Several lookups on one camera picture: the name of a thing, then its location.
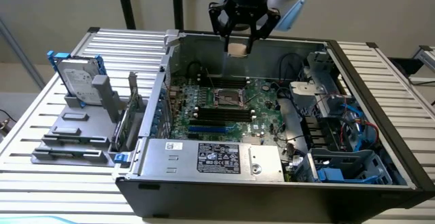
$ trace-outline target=power supply label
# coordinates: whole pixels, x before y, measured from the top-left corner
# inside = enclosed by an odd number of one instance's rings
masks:
[[[196,170],[200,173],[240,174],[238,145],[198,144]]]

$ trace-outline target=sticker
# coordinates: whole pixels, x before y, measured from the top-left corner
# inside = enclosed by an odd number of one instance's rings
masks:
[[[181,150],[182,149],[182,143],[166,142],[164,149],[165,150]]]
[[[240,174],[238,145],[200,143],[196,170],[200,173]]]
[[[92,87],[89,73],[74,69],[64,69],[62,72],[76,97],[86,104],[101,105],[97,89]]]

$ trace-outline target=blue pcie slot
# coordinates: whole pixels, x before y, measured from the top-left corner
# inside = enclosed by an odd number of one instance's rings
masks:
[[[188,130],[190,132],[208,132],[208,133],[228,133],[226,127],[202,127],[202,126],[189,126]]]

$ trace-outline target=metal rack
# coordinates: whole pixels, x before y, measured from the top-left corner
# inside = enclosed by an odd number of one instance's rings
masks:
[[[85,35],[73,54],[101,54],[120,96],[129,94],[128,71],[137,72],[138,93],[148,98],[165,55],[164,36],[164,32],[100,29]],[[338,45],[435,181],[435,120],[426,102],[404,84],[378,49],[364,43]],[[55,215],[78,223],[145,223],[134,216],[113,184],[112,168],[30,164],[33,148],[64,108],[64,93],[54,75],[0,144],[0,217]],[[429,223],[435,219],[433,209],[435,200],[425,201],[408,210],[390,209],[365,223]]]

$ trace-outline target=beige foam block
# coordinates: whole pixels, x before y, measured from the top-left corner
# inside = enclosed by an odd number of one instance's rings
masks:
[[[245,45],[241,43],[229,43],[228,44],[228,56],[236,58],[244,58],[245,54]]]

